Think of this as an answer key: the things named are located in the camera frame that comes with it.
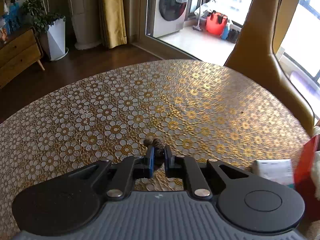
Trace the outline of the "white tissue pack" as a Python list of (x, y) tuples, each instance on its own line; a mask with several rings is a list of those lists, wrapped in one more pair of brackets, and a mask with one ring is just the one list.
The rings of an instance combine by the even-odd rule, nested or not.
[(252, 173), (292, 189), (295, 188), (290, 159), (255, 160), (252, 164)]

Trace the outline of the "red bucket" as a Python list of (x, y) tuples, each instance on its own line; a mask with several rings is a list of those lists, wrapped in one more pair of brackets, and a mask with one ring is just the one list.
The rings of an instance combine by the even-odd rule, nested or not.
[(228, 17), (220, 12), (213, 11), (207, 16), (206, 31), (221, 36), (228, 22)]

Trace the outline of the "white plant pot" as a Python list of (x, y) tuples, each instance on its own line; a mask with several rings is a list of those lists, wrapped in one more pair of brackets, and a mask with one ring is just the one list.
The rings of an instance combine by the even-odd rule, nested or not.
[(49, 58), (51, 61), (58, 61), (68, 53), (65, 40), (65, 21), (56, 20), (49, 26), (47, 31)]

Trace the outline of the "white floor air conditioner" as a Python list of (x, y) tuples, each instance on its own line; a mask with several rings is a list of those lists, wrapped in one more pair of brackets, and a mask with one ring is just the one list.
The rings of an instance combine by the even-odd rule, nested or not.
[(98, 0), (68, 0), (77, 50), (101, 44)]

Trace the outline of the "wooden drawer cabinet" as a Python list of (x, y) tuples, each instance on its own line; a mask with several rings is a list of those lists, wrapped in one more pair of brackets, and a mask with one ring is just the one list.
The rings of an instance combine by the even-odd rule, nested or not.
[(0, 87), (3, 88), (17, 75), (34, 63), (45, 70), (41, 59), (43, 51), (33, 27), (10, 34), (1, 44)]

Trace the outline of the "yellow curtain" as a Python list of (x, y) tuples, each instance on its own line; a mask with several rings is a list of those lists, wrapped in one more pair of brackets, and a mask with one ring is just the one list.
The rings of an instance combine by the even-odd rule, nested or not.
[(99, 0), (99, 15), (103, 45), (127, 44), (123, 0)]

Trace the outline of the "red square box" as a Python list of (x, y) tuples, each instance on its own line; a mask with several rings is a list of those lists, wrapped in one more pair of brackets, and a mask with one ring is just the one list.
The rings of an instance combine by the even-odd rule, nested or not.
[(303, 147), (298, 165), (294, 170), (295, 189), (305, 202), (306, 216), (315, 222), (319, 220), (319, 200), (316, 187), (311, 179), (311, 168), (316, 151), (319, 150), (319, 134), (312, 137)]

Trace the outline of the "white washing machine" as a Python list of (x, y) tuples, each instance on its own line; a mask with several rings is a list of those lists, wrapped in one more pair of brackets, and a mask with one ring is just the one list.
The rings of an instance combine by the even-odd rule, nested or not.
[(148, 34), (159, 38), (183, 29), (188, 0), (150, 0)]

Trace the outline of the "mustard leather chair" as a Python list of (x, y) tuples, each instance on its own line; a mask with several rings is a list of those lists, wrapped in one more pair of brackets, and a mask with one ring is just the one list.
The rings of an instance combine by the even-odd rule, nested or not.
[(280, 0), (252, 0), (245, 23), (225, 66), (249, 77), (272, 93), (313, 135), (314, 113), (290, 82), (273, 52)]

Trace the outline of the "green potted plant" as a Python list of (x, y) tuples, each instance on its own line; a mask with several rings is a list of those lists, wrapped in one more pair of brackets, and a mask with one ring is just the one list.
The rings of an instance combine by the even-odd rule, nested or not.
[[(14, 4), (19, 0), (7, 1)], [(20, 7), (20, 11), (23, 17), (30, 18), (28, 21), (39, 34), (46, 33), (56, 21), (66, 20), (66, 17), (58, 12), (49, 12), (43, 4), (43, 0), (25, 0)]]

